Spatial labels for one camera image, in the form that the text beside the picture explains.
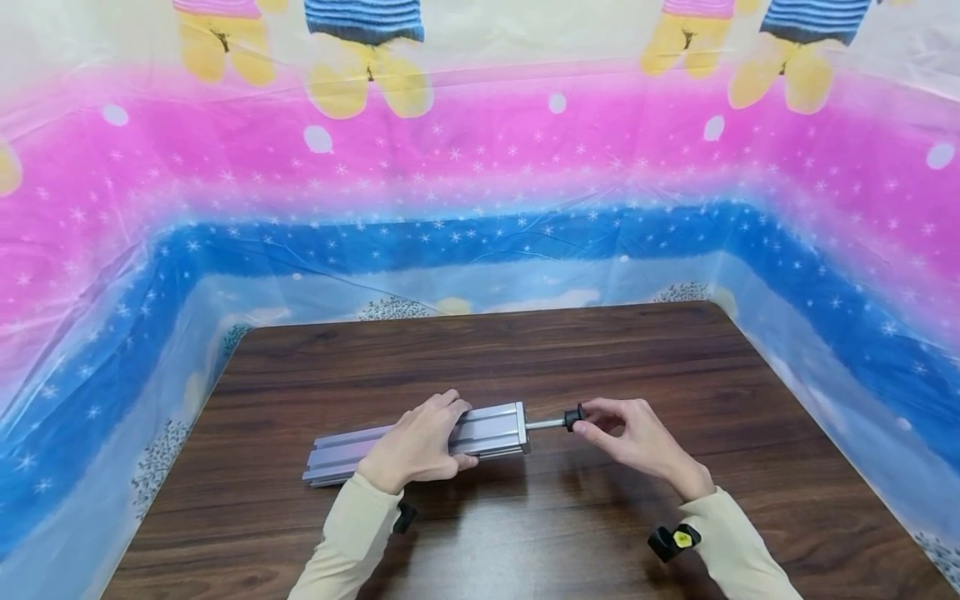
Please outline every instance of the yellow bear legs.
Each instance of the yellow bear legs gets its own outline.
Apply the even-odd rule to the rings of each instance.
[[[397,38],[374,48],[373,80],[396,116],[412,119],[433,107],[430,78],[410,59],[419,46],[412,39]]]
[[[760,34],[754,49],[737,68],[727,95],[730,106],[746,108],[762,98],[794,55],[797,44],[768,33]]]
[[[367,106],[367,85],[373,49],[328,34],[311,36],[320,60],[310,67],[307,93],[331,119],[349,119]]]
[[[663,13],[653,38],[640,57],[640,69],[657,76],[684,58],[690,77],[704,79],[713,74],[723,54],[729,19],[677,16]]]
[[[12,194],[22,181],[23,173],[16,153],[0,141],[0,198]]]
[[[429,77],[409,55],[419,46],[412,39],[392,39],[368,46],[328,34],[312,37],[321,59],[310,67],[307,92],[320,112],[349,119],[367,106],[370,78],[397,116],[423,116],[433,106]]]
[[[662,14],[650,43],[640,56],[640,69],[657,76],[669,71],[686,49],[684,19],[673,14]]]
[[[786,105],[799,114],[813,114],[827,103],[833,85],[831,59],[846,50],[835,39],[801,46],[784,67]]]
[[[215,84],[224,78],[227,55],[251,85],[266,85],[276,70],[270,57],[267,25],[260,19],[178,12],[180,55],[194,77]]]

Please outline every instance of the cartoon bear print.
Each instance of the cartoon bear print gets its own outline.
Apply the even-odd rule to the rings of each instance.
[[[0,198],[9,196],[23,181],[20,160],[8,144],[0,140]]]
[[[250,85],[266,85],[276,71],[263,12],[283,12],[287,0],[173,0],[180,27],[180,55],[197,79],[217,83],[227,57]]]
[[[307,91],[323,114],[359,114],[369,82],[376,82],[397,116],[430,110],[430,79],[412,58],[423,43],[420,0],[304,0],[304,7],[319,50]]]
[[[758,8],[759,0],[665,0],[640,68],[656,76],[683,58],[690,77],[709,77],[720,63],[734,15]]]
[[[853,42],[873,1],[772,0],[754,50],[733,74],[731,106],[745,108],[759,101],[782,75],[790,110],[820,110],[833,84],[832,59]],[[886,2],[896,6],[911,0]]]

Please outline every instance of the plastic sheet wall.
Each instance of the plastic sheet wall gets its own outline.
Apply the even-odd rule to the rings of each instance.
[[[694,299],[960,587],[960,5],[765,1],[7,7],[2,595],[98,597],[252,327]]]

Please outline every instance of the pink stripe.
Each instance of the pink stripe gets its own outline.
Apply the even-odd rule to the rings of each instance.
[[[191,14],[258,19],[263,14],[255,0],[174,0],[174,8]]]
[[[733,18],[734,0],[665,0],[663,11],[677,16],[703,18]]]

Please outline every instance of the dark wood tabletop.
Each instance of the dark wood tabletop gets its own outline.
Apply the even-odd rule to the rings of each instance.
[[[920,548],[718,308],[705,302],[260,329],[240,344],[108,599],[281,599],[336,495],[300,481],[314,438],[456,388],[556,418],[647,398],[741,504],[806,600],[954,599]],[[563,430],[532,453],[411,485],[363,600],[722,598],[646,539],[675,494]]]

